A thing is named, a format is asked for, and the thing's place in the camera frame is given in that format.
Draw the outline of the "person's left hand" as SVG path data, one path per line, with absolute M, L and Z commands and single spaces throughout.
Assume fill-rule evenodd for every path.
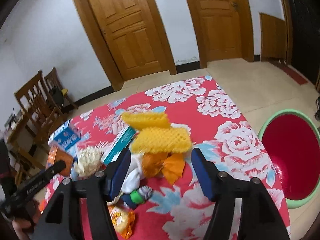
M 12 227 L 19 240 L 30 240 L 27 231 L 34 228 L 31 222 L 25 219 L 16 218 L 12 221 Z

